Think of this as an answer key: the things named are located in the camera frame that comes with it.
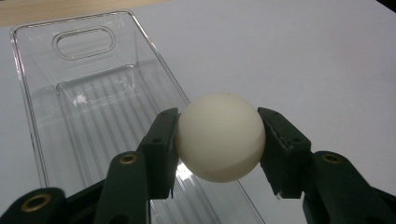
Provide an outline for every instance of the white ball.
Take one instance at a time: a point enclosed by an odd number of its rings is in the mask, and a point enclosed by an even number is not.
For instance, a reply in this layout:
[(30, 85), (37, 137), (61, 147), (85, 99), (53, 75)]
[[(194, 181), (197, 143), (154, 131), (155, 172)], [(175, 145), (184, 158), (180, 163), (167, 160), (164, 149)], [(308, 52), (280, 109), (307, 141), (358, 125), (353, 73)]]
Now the white ball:
[(209, 94), (187, 106), (177, 124), (177, 152), (202, 179), (230, 182), (260, 161), (265, 129), (256, 109), (230, 93)]

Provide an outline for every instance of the brass screw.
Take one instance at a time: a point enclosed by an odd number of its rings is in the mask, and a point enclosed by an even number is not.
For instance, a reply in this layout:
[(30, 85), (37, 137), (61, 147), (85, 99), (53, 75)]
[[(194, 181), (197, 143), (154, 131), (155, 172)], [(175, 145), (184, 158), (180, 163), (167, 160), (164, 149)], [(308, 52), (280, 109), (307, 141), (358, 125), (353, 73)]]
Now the brass screw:
[(322, 159), (324, 161), (332, 163), (332, 164), (339, 164), (339, 163), (343, 162), (343, 160), (339, 156), (337, 156), (335, 154), (330, 154), (330, 153), (323, 154)]
[(134, 154), (127, 154), (123, 157), (120, 158), (120, 163), (121, 164), (131, 164), (137, 161), (137, 156)]
[(37, 194), (26, 200), (26, 202), (23, 203), (21, 210), (26, 213), (37, 211), (49, 203), (50, 199), (51, 195), (48, 193)]

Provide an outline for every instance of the screw hole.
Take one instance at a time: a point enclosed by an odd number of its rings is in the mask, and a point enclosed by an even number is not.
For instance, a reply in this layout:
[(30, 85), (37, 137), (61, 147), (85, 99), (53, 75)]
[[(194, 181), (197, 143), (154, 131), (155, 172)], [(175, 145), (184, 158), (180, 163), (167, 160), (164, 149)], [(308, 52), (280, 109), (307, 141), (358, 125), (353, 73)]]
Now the screw hole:
[(128, 217), (125, 215), (118, 215), (116, 217), (111, 218), (109, 224), (127, 224)]
[(341, 163), (341, 158), (339, 158), (338, 156), (333, 155), (333, 154), (324, 154), (322, 156), (322, 159), (325, 160), (326, 162), (333, 163), (333, 164)]
[(134, 154), (127, 154), (120, 158), (121, 164), (131, 164), (137, 161), (137, 156)]
[(48, 193), (37, 194), (24, 202), (21, 210), (26, 213), (37, 211), (49, 203), (50, 198), (51, 196)]
[(385, 222), (381, 220), (379, 217), (367, 217), (365, 221), (368, 224), (385, 224)]

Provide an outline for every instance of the container handle cutout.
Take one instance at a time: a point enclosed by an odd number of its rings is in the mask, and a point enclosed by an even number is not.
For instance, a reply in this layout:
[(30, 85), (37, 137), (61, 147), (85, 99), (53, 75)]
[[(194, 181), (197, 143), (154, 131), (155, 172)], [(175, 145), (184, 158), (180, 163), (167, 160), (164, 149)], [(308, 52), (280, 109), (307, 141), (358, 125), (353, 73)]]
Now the container handle cutout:
[(59, 33), (52, 41), (57, 54), (69, 61), (108, 53), (115, 44), (113, 32), (105, 26)]

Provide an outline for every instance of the transparent plastic tray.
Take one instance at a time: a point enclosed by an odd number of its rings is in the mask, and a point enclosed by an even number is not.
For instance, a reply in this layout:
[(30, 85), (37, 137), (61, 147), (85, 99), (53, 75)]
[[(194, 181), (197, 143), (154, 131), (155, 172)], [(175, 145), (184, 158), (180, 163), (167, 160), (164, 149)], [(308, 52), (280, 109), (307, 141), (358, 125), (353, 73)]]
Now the transparent plastic tray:
[[(131, 11), (11, 31), (42, 187), (67, 196), (104, 179), (136, 150), (157, 114), (189, 103)], [(151, 201), (153, 223), (263, 223), (239, 182), (177, 169), (175, 197)]]

